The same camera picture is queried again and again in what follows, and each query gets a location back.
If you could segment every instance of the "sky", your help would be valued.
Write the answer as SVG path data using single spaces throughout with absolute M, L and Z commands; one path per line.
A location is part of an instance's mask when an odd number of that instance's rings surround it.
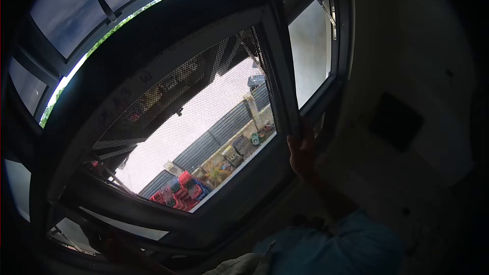
M 85 62 L 86 59 L 87 59 L 87 55 L 85 54 L 80 59 L 80 61 L 75 65 L 75 67 L 70 71 L 70 74 L 68 76 L 66 76 L 66 77 L 63 77 L 63 79 L 59 82 L 58 86 L 54 90 L 54 93 L 51 96 L 51 99 L 49 99 L 49 102 L 48 102 L 47 106 L 50 106 L 50 105 L 56 103 L 56 94 L 58 93 L 58 91 L 61 90 L 61 89 L 63 89 L 63 88 L 65 88 L 68 85 L 68 83 L 70 82 L 71 78 L 73 78 L 73 76 L 76 74 L 76 72 L 78 71 L 78 69 L 80 69 L 80 67 L 83 65 L 83 63 Z

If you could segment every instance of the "tree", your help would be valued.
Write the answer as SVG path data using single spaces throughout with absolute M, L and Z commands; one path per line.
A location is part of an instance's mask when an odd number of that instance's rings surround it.
M 90 48 L 90 50 L 87 52 L 87 58 L 90 56 L 90 54 L 92 54 L 95 49 L 98 48 L 98 46 L 100 46 L 109 36 L 111 36 L 114 32 L 116 32 L 117 30 L 119 30 L 120 27 L 124 26 L 124 24 L 126 24 L 126 22 L 130 21 L 131 19 L 133 19 L 135 16 L 137 16 L 138 14 L 140 14 L 141 12 L 143 12 L 144 10 L 150 8 L 152 5 L 154 5 L 155 3 L 158 3 L 160 2 L 161 0 L 153 0 L 152 2 L 148 3 L 147 5 L 143 6 L 141 9 L 138 9 L 137 11 L 135 11 L 134 13 L 132 13 L 131 15 L 127 16 L 126 18 L 124 18 L 120 23 L 118 23 L 117 25 L 115 25 L 115 27 L 113 27 L 109 32 L 107 32 L 104 37 L 102 37 L 92 48 Z
M 46 109 L 44 110 L 43 117 L 40 119 L 40 122 L 39 122 L 39 125 L 42 128 L 44 128 L 44 126 L 46 125 L 47 119 L 49 118 L 49 115 L 51 115 L 51 111 L 53 110 L 53 107 L 56 104 L 56 101 L 58 101 L 63 90 L 64 90 L 64 87 L 62 89 L 60 89 L 58 91 L 58 93 L 56 94 L 54 103 L 49 105 L 48 107 L 46 107 Z

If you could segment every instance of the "mesh screen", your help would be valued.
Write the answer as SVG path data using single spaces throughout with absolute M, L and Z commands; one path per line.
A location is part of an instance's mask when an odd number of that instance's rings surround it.
M 276 134 L 270 64 L 253 27 L 162 78 L 83 166 L 147 204 L 193 211 Z

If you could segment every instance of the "metal bracket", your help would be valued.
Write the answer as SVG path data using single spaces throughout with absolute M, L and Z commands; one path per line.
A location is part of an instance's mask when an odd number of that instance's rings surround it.
M 325 0 L 317 0 L 317 2 L 319 2 L 321 7 L 323 8 L 324 13 L 326 13 L 328 18 L 330 19 L 331 24 L 333 25 L 333 40 L 336 40 L 336 13 L 334 11 L 334 0 L 330 0 L 331 14 L 327 10 L 327 8 L 324 6 L 324 4 L 323 4 L 324 1 Z

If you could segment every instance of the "person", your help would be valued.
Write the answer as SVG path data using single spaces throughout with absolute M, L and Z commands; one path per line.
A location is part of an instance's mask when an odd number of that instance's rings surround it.
M 290 165 L 294 172 L 319 195 L 328 214 L 337 224 L 337 235 L 302 220 L 259 242 L 252 253 L 227 260 L 205 275 L 287 275 L 287 274 L 396 274 L 402 259 L 402 243 L 386 226 L 374 222 L 358 204 L 323 180 L 314 170 L 314 134 L 303 127 L 299 141 L 288 136 Z M 109 238 L 115 253 L 100 247 L 109 260 L 140 266 L 152 274 L 175 274 L 138 250 L 134 259 L 130 249 Z

